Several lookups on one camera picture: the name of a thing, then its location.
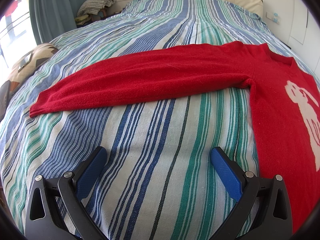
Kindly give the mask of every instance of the curtain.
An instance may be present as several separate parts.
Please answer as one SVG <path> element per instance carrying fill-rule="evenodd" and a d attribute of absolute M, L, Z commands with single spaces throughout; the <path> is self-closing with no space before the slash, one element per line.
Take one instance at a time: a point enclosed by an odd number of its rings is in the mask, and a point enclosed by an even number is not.
<path fill-rule="evenodd" d="M 86 0 L 29 0 L 33 34 L 39 45 L 76 29 L 74 17 Z"/>

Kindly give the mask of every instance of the striped bedspread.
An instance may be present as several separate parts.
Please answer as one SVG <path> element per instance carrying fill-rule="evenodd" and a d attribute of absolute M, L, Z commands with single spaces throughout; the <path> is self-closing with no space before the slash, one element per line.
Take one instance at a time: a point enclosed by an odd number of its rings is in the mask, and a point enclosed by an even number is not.
<path fill-rule="evenodd" d="M 266 42 L 311 73 L 260 17 L 223 0 L 134 0 L 119 15 L 56 38 L 60 51 L 16 93 L 0 126 L 1 179 L 19 229 L 35 176 L 61 176 L 101 145 L 109 160 L 83 204 L 109 239 L 208 239 L 235 205 L 210 164 L 210 149 L 222 147 L 259 174 L 248 89 L 35 118 L 29 109 L 39 92 L 102 59 L 236 40 Z"/>

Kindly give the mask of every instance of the white graphic on sweater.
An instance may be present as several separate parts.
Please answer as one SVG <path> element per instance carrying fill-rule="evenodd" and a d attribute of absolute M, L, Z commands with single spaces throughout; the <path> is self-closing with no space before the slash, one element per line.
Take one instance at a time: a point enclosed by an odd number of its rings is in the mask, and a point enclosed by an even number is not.
<path fill-rule="evenodd" d="M 320 123 L 313 107 L 308 103 L 308 97 L 319 107 L 315 98 L 304 88 L 298 87 L 295 83 L 287 81 L 285 86 L 288 96 L 292 102 L 298 104 L 304 124 L 310 136 L 310 145 L 316 159 L 316 170 L 320 168 Z"/>

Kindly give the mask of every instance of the striped blanket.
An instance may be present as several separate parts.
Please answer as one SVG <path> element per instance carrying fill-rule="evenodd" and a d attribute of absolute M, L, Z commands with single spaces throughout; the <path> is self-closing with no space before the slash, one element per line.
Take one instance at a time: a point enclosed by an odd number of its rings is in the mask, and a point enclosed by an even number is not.
<path fill-rule="evenodd" d="M 102 59 L 236 40 L 266 42 L 311 73 L 259 16 L 223 0 L 134 0 L 119 15 L 53 40 L 59 52 L 15 94 L 0 126 L 1 179 L 19 229 L 35 176 L 61 176 L 101 145 L 109 160 L 83 204 L 108 238 L 208 239 L 235 205 L 210 164 L 210 149 L 221 146 L 243 170 L 259 173 L 248 89 L 35 118 L 29 109 L 39 92 Z"/>

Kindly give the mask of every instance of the patterned pillow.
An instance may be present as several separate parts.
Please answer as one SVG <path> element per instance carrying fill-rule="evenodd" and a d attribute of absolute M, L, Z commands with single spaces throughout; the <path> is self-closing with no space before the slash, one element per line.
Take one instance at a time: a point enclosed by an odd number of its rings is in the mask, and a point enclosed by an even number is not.
<path fill-rule="evenodd" d="M 36 46 L 20 58 L 12 67 L 8 80 L 11 81 L 9 98 L 22 86 L 22 84 L 34 74 L 34 72 L 48 61 L 58 49 L 50 43 L 43 43 Z"/>
<path fill-rule="evenodd" d="M 116 0 L 87 0 L 78 10 L 77 17 L 85 14 L 97 15 L 98 12 L 104 7 L 110 7 Z"/>

